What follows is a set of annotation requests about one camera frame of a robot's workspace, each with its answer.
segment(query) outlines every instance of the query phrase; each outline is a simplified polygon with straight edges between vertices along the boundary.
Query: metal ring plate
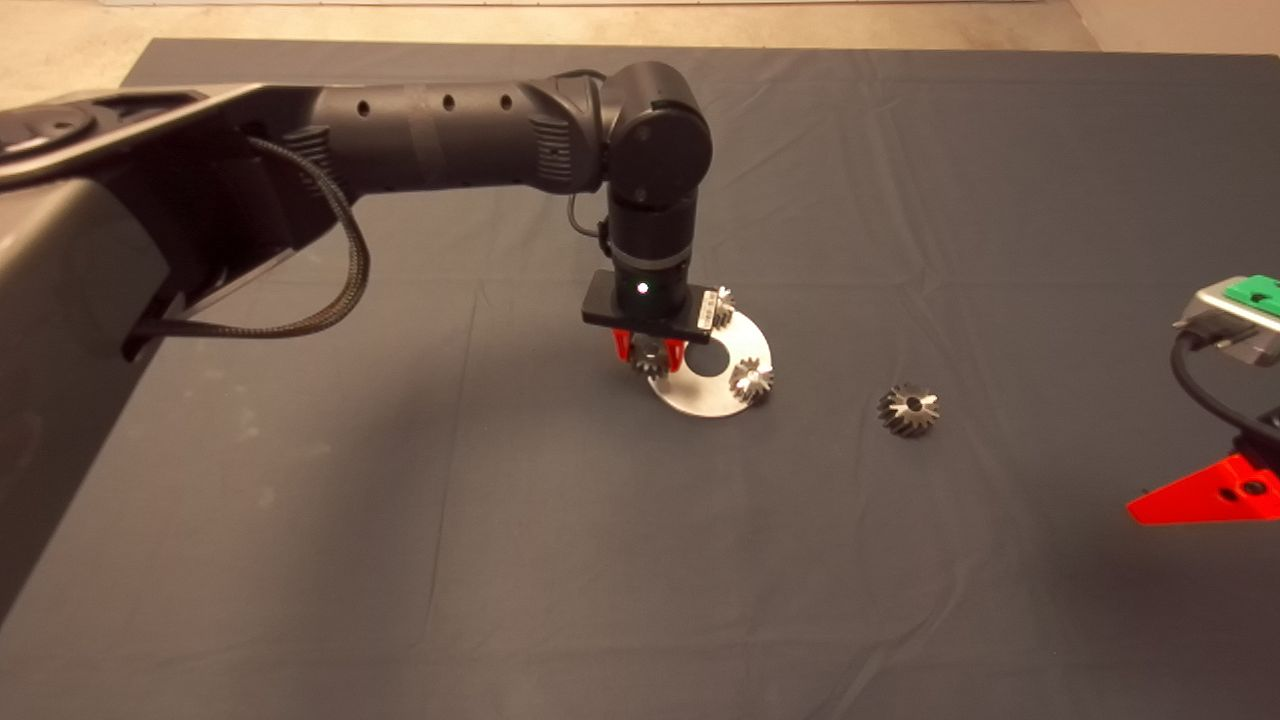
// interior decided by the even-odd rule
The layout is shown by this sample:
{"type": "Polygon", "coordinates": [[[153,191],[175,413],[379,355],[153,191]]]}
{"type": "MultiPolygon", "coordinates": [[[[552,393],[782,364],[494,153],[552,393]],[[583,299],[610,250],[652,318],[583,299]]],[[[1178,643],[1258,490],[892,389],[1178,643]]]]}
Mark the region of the metal ring plate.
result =
{"type": "Polygon", "coordinates": [[[685,415],[694,418],[727,418],[750,407],[730,388],[728,377],[733,366],[748,357],[758,357],[762,364],[773,365],[769,341],[760,328],[741,311],[733,313],[727,325],[712,331],[728,351],[728,365],[716,377],[703,377],[684,364],[664,378],[649,378],[649,386],[666,402],[685,415]]]}

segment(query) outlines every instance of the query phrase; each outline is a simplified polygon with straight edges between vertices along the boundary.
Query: gray fabric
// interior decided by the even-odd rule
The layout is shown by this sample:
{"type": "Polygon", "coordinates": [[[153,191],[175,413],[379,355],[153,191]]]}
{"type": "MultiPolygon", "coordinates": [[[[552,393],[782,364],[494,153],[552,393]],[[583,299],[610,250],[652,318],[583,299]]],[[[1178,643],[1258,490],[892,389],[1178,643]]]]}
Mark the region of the gray fabric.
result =
{"type": "Polygon", "coordinates": [[[129,82],[646,58],[710,119],[691,277],[768,333],[772,402],[686,419],[612,359],[562,199],[365,200],[348,322],[165,343],[0,632],[0,716],[1276,715],[1280,530],[1124,511],[1228,448],[1167,325],[1280,270],[1275,58],[157,41],[129,82]],[[918,442],[872,413],[904,379],[918,442]]]}

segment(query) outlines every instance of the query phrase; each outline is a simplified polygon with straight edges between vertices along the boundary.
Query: red plastic part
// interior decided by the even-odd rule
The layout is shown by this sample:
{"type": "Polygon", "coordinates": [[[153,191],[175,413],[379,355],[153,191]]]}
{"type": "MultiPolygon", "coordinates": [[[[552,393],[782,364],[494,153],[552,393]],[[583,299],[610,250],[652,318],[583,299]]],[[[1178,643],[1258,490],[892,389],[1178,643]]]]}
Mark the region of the red plastic part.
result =
{"type": "Polygon", "coordinates": [[[1132,501],[1129,514],[1143,525],[1275,520],[1280,518],[1280,479],[1243,455],[1229,455],[1132,501]]]}
{"type": "Polygon", "coordinates": [[[618,360],[626,363],[631,359],[631,331],[613,328],[613,348],[618,352],[618,360]]]}
{"type": "Polygon", "coordinates": [[[685,341],[667,338],[663,342],[667,345],[667,357],[671,359],[671,372],[675,373],[685,361],[685,341]]]}

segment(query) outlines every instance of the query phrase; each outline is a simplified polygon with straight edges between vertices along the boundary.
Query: concrete floor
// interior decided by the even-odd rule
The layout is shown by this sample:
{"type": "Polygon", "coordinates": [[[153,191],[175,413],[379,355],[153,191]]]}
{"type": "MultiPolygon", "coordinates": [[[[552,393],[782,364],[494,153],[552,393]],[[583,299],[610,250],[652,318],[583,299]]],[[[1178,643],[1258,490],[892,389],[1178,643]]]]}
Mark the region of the concrete floor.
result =
{"type": "Polygon", "coordinates": [[[0,0],[0,108],[114,87],[154,37],[1097,50],[1069,0],[609,8],[182,6],[0,0]]]}

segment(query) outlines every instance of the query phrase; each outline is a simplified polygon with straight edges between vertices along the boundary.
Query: silver gear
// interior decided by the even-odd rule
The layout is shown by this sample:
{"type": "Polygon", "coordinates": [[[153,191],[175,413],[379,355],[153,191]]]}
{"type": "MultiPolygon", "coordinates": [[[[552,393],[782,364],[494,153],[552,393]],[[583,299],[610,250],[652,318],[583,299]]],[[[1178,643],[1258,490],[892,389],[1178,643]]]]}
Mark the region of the silver gear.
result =
{"type": "Polygon", "coordinates": [[[762,365],[759,357],[748,357],[733,366],[728,375],[733,396],[748,405],[755,405],[773,389],[773,366],[762,365]]]}
{"type": "Polygon", "coordinates": [[[893,386],[881,398],[877,410],[888,432],[900,437],[923,436],[942,416],[938,396],[911,383],[893,386]]]}
{"type": "Polygon", "coordinates": [[[721,286],[721,288],[716,291],[716,313],[712,314],[712,327],[719,329],[727,325],[728,322],[733,319],[733,292],[730,288],[721,286]]]}
{"type": "Polygon", "coordinates": [[[667,346],[658,338],[635,336],[631,340],[631,366],[648,378],[660,378],[671,369],[667,346]]]}

